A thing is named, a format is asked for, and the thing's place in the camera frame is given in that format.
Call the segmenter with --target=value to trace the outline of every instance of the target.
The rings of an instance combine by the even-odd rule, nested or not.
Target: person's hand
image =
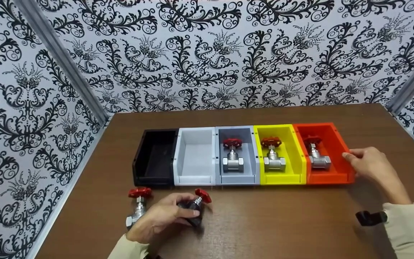
[[[173,193],[161,199],[137,220],[125,237],[130,241],[148,244],[154,235],[159,234],[171,223],[189,225],[184,218],[199,216],[198,210],[180,208],[177,203],[195,200],[198,196],[189,193]]]
[[[374,147],[350,149],[350,153],[343,153],[343,158],[352,165],[359,176],[378,184],[391,203],[412,203],[396,170],[383,152]]]

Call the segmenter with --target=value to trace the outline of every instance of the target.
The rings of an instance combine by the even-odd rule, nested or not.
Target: plastic bin
[[[255,141],[260,163],[260,183],[266,184],[306,184],[306,159],[291,124],[255,125]],[[261,146],[261,140],[268,137],[279,137],[282,144],[276,148],[280,157],[285,157],[284,172],[265,171],[263,157],[268,148]]]
[[[135,186],[174,185],[172,162],[178,131],[178,129],[148,129],[143,132],[132,163]]]
[[[294,124],[294,127],[306,159],[308,184],[346,184],[354,182],[354,170],[341,156],[343,152],[349,152],[349,149],[333,123]],[[307,136],[321,138],[317,149],[322,156],[330,157],[332,165],[328,171],[311,169],[309,154],[304,146],[304,139]]]
[[[223,140],[227,138],[238,138],[243,141],[242,146],[236,149],[238,156],[244,158],[243,172],[223,170],[222,159],[230,151],[223,147]],[[215,156],[217,185],[260,184],[258,150],[253,126],[216,127]]]
[[[215,185],[215,128],[179,128],[175,185]]]

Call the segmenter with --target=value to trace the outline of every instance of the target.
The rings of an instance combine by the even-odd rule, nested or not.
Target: brown tabletop
[[[319,122],[335,123],[350,148],[376,146],[383,151],[414,200],[414,141],[379,104],[120,113],[110,122],[37,258],[108,256],[133,210],[127,192],[133,187],[132,160],[145,129]],[[355,219],[359,210],[381,210],[383,199],[368,182],[210,188],[213,203],[204,213],[204,235],[184,227],[169,230],[178,234],[164,235],[167,240],[159,249],[163,259],[393,257],[384,227],[361,228]],[[154,200],[170,192],[174,190],[155,191]]]

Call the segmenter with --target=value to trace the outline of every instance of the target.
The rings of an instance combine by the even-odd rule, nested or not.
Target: red valve handle
[[[202,198],[202,202],[205,203],[211,203],[212,199],[210,198],[210,195],[208,195],[208,193],[200,188],[197,188],[196,190],[194,190],[194,193]]]
[[[129,191],[129,198],[150,198],[152,196],[151,188],[148,187],[137,187]]]
[[[233,139],[233,138],[225,139],[225,140],[223,140],[223,146],[228,147],[228,148],[230,146],[240,147],[240,146],[242,146],[242,140]]]
[[[269,138],[263,138],[261,140],[261,146],[274,146],[278,147],[282,144],[282,141],[278,137],[269,137]]]
[[[304,144],[309,145],[309,144],[319,144],[321,142],[321,138],[318,136],[307,136],[304,140]]]

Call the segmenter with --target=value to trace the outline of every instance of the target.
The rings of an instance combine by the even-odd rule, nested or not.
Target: beige sleeve
[[[385,228],[397,259],[414,259],[414,204],[383,204]]]
[[[143,259],[148,254],[149,244],[140,244],[129,241],[125,235],[121,236],[108,259]]]

